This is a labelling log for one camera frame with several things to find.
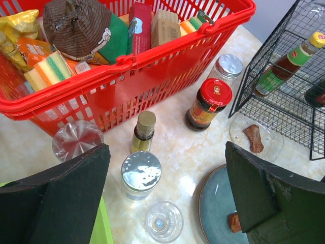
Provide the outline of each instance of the silver lid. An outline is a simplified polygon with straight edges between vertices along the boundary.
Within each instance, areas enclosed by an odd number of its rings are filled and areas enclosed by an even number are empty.
[[[137,151],[124,160],[121,174],[130,189],[144,192],[154,188],[160,180],[161,164],[154,154]]]
[[[221,55],[215,63],[216,69],[228,78],[236,78],[243,71],[243,64],[236,56],[231,54]]]

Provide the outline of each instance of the brown meat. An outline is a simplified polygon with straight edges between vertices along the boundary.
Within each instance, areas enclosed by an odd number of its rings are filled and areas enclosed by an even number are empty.
[[[261,135],[259,134],[259,127],[257,125],[251,125],[243,130],[243,132],[248,137],[252,153],[259,154],[263,151],[264,146],[261,142]]]
[[[242,227],[239,223],[238,213],[234,212],[231,215],[228,215],[228,223],[233,233],[236,233],[242,230]]]

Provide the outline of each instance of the white table surface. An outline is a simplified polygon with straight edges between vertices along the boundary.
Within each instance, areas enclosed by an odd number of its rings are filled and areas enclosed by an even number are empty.
[[[260,46],[250,32],[239,26],[219,54],[234,54],[246,66]],[[183,232],[174,243],[205,242],[198,219],[198,195],[205,177],[225,163],[231,106],[218,114],[204,132],[188,130],[183,117],[211,67],[194,85],[150,109],[157,116],[152,152],[161,161],[162,176],[145,200],[132,203],[121,192],[120,168],[129,154],[137,118],[104,134],[112,158],[103,197],[114,243],[156,243],[146,232],[145,218],[150,206],[162,200],[174,202],[184,215]],[[172,116],[166,116],[171,107]],[[52,138],[32,122],[12,121],[3,115],[0,115],[0,122],[0,182],[27,177],[59,163],[52,152]],[[309,149],[285,138],[283,150],[274,163],[305,177],[321,180],[325,175],[324,160],[309,161],[308,156]]]

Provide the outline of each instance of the black wire rack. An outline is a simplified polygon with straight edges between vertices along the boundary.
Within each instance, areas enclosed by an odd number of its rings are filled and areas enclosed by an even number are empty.
[[[251,60],[229,117],[240,112],[309,148],[310,160],[318,160],[325,158],[325,108],[310,106],[304,96],[309,88],[325,79],[325,49],[318,50],[292,78],[269,95],[259,97],[254,93],[268,67],[305,40],[311,20],[305,16],[294,25],[291,19],[309,2],[311,0],[296,1]],[[325,34],[325,25],[319,31]]]

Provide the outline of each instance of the sauce jar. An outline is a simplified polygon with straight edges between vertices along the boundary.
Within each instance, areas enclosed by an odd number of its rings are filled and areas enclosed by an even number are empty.
[[[228,85],[232,85],[243,71],[243,64],[234,55],[221,55],[208,76],[208,79],[215,78],[223,80]]]
[[[124,160],[121,176],[127,198],[133,201],[145,199],[160,180],[160,161],[148,151],[137,151]]]
[[[185,114],[186,126],[194,131],[206,130],[217,113],[233,98],[229,85],[219,79],[207,79],[198,90],[197,99]]]

